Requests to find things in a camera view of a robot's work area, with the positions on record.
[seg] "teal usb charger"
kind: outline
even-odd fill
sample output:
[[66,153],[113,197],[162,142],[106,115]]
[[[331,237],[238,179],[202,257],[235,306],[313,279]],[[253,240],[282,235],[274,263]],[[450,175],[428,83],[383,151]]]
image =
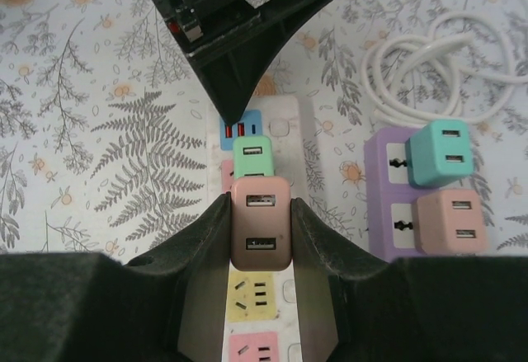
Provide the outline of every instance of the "teal usb charger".
[[233,141],[234,179],[241,176],[274,176],[271,140],[265,135]]
[[468,125],[435,120],[405,143],[408,178],[414,187],[442,187],[474,171]]

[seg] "patterned surface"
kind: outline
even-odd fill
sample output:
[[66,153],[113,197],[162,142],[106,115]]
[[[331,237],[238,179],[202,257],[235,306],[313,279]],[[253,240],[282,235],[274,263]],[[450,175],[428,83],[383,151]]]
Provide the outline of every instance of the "patterned surface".
[[[206,201],[207,97],[149,0],[0,0],[0,247],[3,252],[104,251],[128,261],[186,226]],[[266,0],[252,0],[254,3]],[[257,95],[313,103],[304,136],[313,209],[368,245],[363,143],[383,125],[362,97],[357,69],[376,41],[423,33],[447,9],[493,16],[528,72],[528,21],[518,0],[335,0],[281,51]],[[501,69],[486,30],[460,59]],[[387,70],[402,58],[388,58]],[[400,100],[435,110],[445,87],[428,68]],[[470,79],[465,109],[500,86]],[[473,129],[488,253],[528,252],[528,88]]]

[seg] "power outlet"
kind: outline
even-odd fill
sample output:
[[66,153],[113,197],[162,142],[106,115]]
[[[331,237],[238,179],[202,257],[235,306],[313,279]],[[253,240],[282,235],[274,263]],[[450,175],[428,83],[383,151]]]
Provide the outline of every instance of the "power outlet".
[[410,204],[392,204],[390,206],[395,248],[416,249],[412,211],[413,207]]
[[234,182],[234,164],[233,160],[223,160],[221,165],[222,172],[222,193],[231,191],[231,185]]
[[246,110],[242,119],[229,127],[220,118],[220,148],[233,150],[233,141],[237,137],[262,135],[262,113],[258,109]]
[[405,143],[387,143],[387,158],[389,159],[389,182],[397,185],[408,185]]
[[417,132],[405,127],[378,131],[364,146],[367,189],[380,193],[414,193],[408,182],[405,143]]
[[414,189],[408,182],[405,143],[416,132],[416,129],[387,127],[378,131],[364,147],[369,250],[385,261],[424,256],[415,248],[414,232],[408,228],[413,221],[412,203],[433,192]]
[[229,322],[265,321],[276,316],[271,272],[231,271],[228,283]]
[[276,331],[232,335],[229,338],[229,362],[279,362]]

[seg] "coiled white cable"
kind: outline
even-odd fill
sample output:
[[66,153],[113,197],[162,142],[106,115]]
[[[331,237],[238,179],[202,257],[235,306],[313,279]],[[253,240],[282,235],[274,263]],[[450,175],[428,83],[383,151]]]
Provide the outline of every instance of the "coiled white cable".
[[[521,0],[528,15],[528,0]],[[436,38],[438,27],[452,19],[468,19],[486,26],[497,38],[506,66],[506,73],[493,73],[458,64],[451,58],[452,53],[466,45],[471,45],[471,34],[457,34]],[[411,54],[384,79],[381,69],[384,57],[394,49],[401,49]],[[415,67],[428,62],[444,79],[450,90],[447,107],[440,113],[431,113],[413,109],[398,101],[398,90],[405,75]],[[376,90],[372,87],[367,69],[372,67],[372,77]],[[462,100],[460,96],[461,76],[465,74],[484,78],[492,82],[507,84],[500,98],[487,111],[475,117],[462,116]],[[361,84],[366,95],[375,103],[374,116],[390,125],[420,128],[432,120],[456,119],[463,120],[470,125],[481,123],[496,115],[510,100],[516,85],[528,83],[528,75],[517,76],[515,59],[512,53],[511,41],[506,34],[496,27],[489,17],[476,15],[472,12],[447,12],[436,18],[427,32],[427,36],[403,35],[397,38],[379,42],[365,53],[360,67]]]

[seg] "black clamp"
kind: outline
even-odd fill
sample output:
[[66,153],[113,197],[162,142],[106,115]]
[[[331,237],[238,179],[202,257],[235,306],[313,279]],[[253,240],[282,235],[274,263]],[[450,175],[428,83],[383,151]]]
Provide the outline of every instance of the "black clamp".
[[227,125],[291,36],[332,0],[153,0]]

